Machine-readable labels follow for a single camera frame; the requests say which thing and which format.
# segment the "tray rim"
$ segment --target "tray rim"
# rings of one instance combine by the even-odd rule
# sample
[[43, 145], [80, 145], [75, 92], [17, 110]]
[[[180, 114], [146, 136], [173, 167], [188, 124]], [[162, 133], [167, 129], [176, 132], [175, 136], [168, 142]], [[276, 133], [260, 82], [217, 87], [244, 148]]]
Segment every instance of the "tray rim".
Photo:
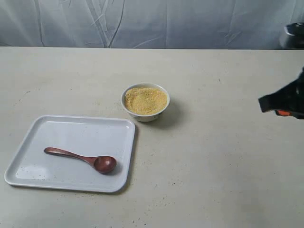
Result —
[[[30, 132], [33, 130], [34, 126], [37, 124], [37, 122], [39, 120], [42, 120], [43, 118], [47, 118], [47, 117], [54, 117], [54, 118], [75, 118], [75, 119], [94, 119], [94, 120], [118, 120], [118, 121], [126, 121], [128, 123], [131, 124], [132, 126], [132, 146], [131, 146], [131, 152], [130, 152], [130, 156], [128, 156], [128, 172], [126, 177], [124, 178], [124, 180], [122, 181], [122, 185], [118, 186], [116, 189], [113, 190], [100, 190], [97, 188], [86, 188], [86, 187], [75, 187], [75, 188], [69, 188], [69, 187], [56, 187], [56, 186], [51, 186], [51, 185], [39, 185], [39, 184], [24, 184], [24, 183], [18, 183], [18, 182], [14, 182], [14, 181], [10, 181], [10, 178], [8, 177], [8, 171], [9, 169], [12, 167], [14, 161], [16, 160], [18, 154], [20, 153], [21, 147], [24, 144], [24, 142], [26, 141], [27, 137], [29, 136]], [[5, 182], [7, 182], [9, 185], [11, 186], [19, 186], [19, 187], [32, 187], [32, 188], [41, 188], [41, 189], [58, 189], [58, 190], [71, 190], [71, 191], [90, 191], [90, 192], [105, 192], [105, 193], [112, 193], [112, 192], [117, 192], [120, 189], [122, 189], [126, 182], [127, 179], [129, 177], [129, 172], [130, 172], [130, 163], [131, 163], [131, 158], [132, 153], [133, 153], [133, 144], [134, 144], [134, 136], [135, 136], [135, 124], [133, 121], [128, 120], [128, 119], [122, 119], [122, 118], [108, 118], [108, 117], [90, 117], [90, 116], [77, 116], [77, 115], [42, 115], [39, 116], [38, 118], [36, 118], [32, 124], [30, 125], [29, 129], [27, 130], [26, 134], [24, 135], [21, 143], [19, 144], [17, 150], [15, 151], [13, 158], [11, 159], [7, 169], [5, 170], [4, 173], [4, 180]]]

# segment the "white tray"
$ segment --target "white tray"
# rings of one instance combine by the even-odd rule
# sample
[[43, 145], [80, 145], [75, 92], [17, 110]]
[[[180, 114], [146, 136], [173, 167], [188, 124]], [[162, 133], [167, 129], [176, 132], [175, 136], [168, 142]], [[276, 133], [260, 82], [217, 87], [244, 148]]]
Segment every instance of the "white tray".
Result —
[[[115, 192], [127, 180], [135, 125], [125, 119], [42, 116], [29, 129], [5, 172], [10, 185]], [[110, 155], [117, 166], [100, 174], [87, 163], [43, 152], [57, 147], [83, 156]]]

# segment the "tabletop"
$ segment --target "tabletop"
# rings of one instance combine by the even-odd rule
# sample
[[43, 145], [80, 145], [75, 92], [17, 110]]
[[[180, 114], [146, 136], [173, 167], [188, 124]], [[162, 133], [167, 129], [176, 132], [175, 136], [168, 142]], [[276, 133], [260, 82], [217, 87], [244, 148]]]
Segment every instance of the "tabletop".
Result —
[[114, 194], [0, 181], [0, 227], [303, 227], [304, 121], [261, 113], [303, 51], [0, 48], [0, 174], [41, 115], [131, 117], [123, 90], [152, 82], [171, 105], [135, 122], [129, 179]]

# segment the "spoon bowl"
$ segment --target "spoon bowl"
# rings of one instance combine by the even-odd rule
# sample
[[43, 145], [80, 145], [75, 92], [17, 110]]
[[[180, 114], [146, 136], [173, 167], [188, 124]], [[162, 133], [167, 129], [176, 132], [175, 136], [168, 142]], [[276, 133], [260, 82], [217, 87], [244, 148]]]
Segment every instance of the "spoon bowl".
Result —
[[117, 165], [116, 159], [111, 156], [85, 157], [54, 147], [47, 147], [44, 149], [44, 152], [52, 155], [67, 156], [81, 159], [91, 165], [96, 171], [102, 174], [111, 172]]

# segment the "bowl rim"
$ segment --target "bowl rim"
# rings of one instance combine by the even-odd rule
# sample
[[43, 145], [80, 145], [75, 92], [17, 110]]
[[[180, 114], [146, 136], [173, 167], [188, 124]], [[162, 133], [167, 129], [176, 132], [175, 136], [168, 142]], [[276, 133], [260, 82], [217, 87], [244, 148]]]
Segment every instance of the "bowl rim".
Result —
[[[163, 92], [166, 93], [167, 95], [167, 104], [166, 106], [160, 110], [159, 112], [157, 113], [154, 113], [154, 114], [150, 114], [150, 115], [140, 115], [140, 114], [136, 114], [136, 113], [133, 113], [131, 112], [129, 109], [126, 108], [125, 104], [124, 104], [124, 95], [126, 94], [126, 92], [129, 90], [129, 89], [132, 89], [132, 88], [136, 88], [136, 86], [139, 86], [139, 85], [142, 85], [142, 84], [150, 84], [150, 85], [153, 85], [153, 86], [156, 86], [160, 89], [162, 89]], [[162, 86], [158, 85], [158, 84], [155, 84], [155, 83], [151, 83], [151, 82], [141, 82], [141, 83], [137, 83], [137, 84], [133, 84], [131, 86], [129, 86], [128, 88], [126, 88], [122, 95], [121, 95], [121, 99], [120, 99], [120, 102], [121, 102], [121, 105], [123, 106], [124, 110], [127, 111], [129, 114], [132, 114], [132, 115], [135, 115], [135, 116], [138, 116], [138, 117], [151, 117], [151, 116], [155, 116], [155, 115], [158, 115], [160, 113], [162, 113], [168, 106], [169, 106], [169, 103], [170, 103], [170, 96], [169, 96], [169, 93], [167, 90], [165, 90]]]

